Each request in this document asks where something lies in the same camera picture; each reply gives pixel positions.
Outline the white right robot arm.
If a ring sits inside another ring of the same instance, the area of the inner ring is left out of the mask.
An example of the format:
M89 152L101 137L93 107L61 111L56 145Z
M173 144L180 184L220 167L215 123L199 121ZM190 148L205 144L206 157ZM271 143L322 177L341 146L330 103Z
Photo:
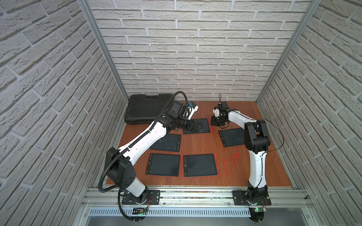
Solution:
M271 144L266 122L246 116L236 109L230 109L226 102L218 103L213 113L214 116L211 118L213 126L221 127L226 122L233 122L244 130L244 145L250 155L250 177L245 196L250 203L255 203L257 198L265 198L267 196L265 160Z

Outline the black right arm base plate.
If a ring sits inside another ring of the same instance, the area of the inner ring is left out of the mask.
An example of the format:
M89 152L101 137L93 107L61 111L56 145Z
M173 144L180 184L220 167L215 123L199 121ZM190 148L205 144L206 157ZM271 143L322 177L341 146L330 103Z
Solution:
M271 200L267 190L234 190L233 201L236 206L270 206Z

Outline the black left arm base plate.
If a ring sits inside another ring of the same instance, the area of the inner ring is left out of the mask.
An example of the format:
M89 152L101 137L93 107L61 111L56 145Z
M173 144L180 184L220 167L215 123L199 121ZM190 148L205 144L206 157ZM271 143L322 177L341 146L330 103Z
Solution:
M146 189L140 196L126 193L122 197L122 205L159 205L160 190Z

